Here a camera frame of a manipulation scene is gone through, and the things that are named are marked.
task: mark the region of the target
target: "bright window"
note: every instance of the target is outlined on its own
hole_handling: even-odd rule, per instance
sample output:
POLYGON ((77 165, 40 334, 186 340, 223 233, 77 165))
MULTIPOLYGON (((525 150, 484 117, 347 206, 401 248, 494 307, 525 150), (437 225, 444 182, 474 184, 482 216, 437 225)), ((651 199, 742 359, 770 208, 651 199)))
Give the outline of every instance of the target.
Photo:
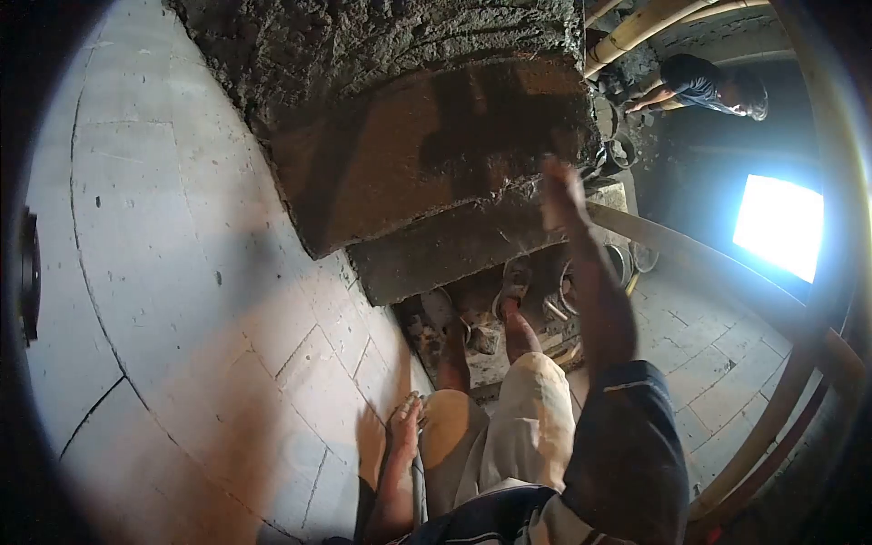
POLYGON ((789 181, 748 175, 734 243, 811 283, 822 235, 821 194, 789 181))

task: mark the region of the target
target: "worker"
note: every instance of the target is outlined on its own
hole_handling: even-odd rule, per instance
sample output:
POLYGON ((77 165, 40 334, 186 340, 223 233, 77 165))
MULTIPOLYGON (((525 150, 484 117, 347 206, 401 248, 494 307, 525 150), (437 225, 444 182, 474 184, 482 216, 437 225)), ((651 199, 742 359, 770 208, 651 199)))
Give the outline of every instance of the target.
POLYGON ((743 68, 721 70, 704 58, 680 54, 633 85, 625 112, 705 106, 762 121, 769 111, 766 87, 743 68))
POLYGON ((523 260, 506 266, 494 301, 511 365, 491 417, 469 396, 466 327, 444 291, 424 294, 426 314, 446 333, 437 391, 425 402, 414 392, 390 420, 366 543, 683 540, 688 480, 664 377, 633 360, 630 301, 591 236, 576 170, 554 158, 542 170, 544 207, 568 235, 573 259, 590 384, 581 415, 576 423, 563 370, 521 314, 531 278, 523 260), (418 450, 429 521, 413 530, 418 450))

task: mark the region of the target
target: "stone slab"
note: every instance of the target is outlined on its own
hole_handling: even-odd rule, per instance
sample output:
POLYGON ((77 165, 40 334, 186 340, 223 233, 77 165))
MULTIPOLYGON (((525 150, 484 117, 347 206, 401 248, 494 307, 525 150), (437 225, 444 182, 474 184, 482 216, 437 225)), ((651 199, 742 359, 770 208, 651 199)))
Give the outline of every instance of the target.
MULTIPOLYGON (((626 210, 620 182, 600 187, 588 198, 626 210)), ((606 229, 595 226, 593 231, 597 240, 626 245, 626 239, 606 229)), ((467 203, 353 244, 347 252, 370 302, 385 305, 562 240, 562 234, 542 228, 539 199, 529 184, 507 191, 497 202, 467 203)))
POLYGON ((537 174, 543 152, 589 159, 591 126, 587 86, 568 59, 516 58, 402 78, 271 146, 317 258, 464 203, 493 204, 537 174))

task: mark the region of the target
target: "large stone block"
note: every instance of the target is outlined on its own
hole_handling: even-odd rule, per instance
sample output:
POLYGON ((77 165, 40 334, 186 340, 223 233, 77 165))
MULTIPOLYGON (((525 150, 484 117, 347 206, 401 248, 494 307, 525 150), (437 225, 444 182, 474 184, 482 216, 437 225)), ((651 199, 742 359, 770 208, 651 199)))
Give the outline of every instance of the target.
POLYGON ((511 201, 543 152, 589 160, 590 115, 571 59, 517 58, 402 78, 271 146, 300 239, 320 257, 465 203, 511 201))

